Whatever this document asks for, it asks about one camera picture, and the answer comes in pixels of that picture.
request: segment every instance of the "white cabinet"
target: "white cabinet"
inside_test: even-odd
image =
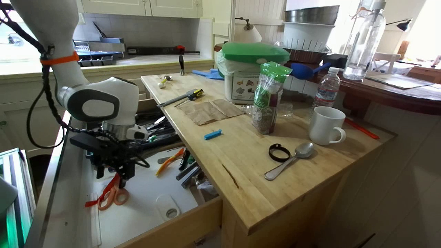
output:
[[[200,17],[202,0],[80,0],[85,12]]]
[[[82,0],[85,12],[152,15],[149,0]]]

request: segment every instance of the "wooden table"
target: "wooden table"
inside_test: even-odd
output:
[[[224,81],[180,74],[173,78],[164,89],[159,88],[159,75],[144,75],[142,81],[158,103],[195,88],[204,89],[200,101],[225,97]],[[222,196],[224,246],[311,243],[345,172],[395,137],[366,123],[381,136],[375,140],[345,125],[348,140],[317,145],[311,159],[300,159],[269,181],[264,173],[278,165],[268,155],[269,145],[282,143],[294,152],[306,141],[311,107],[294,101],[294,114],[278,117],[272,134],[258,133],[247,114],[199,126],[176,104],[163,111]],[[222,134],[204,140],[215,129]]]

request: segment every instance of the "open drawer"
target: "open drawer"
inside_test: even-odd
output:
[[[96,179],[85,150],[71,144],[69,133],[54,148],[31,227],[28,246],[192,246],[221,225],[221,198],[198,203],[170,166],[160,177],[160,151],[148,156],[151,167],[137,166],[127,181],[130,199],[107,210],[86,207],[97,198],[112,174]]]

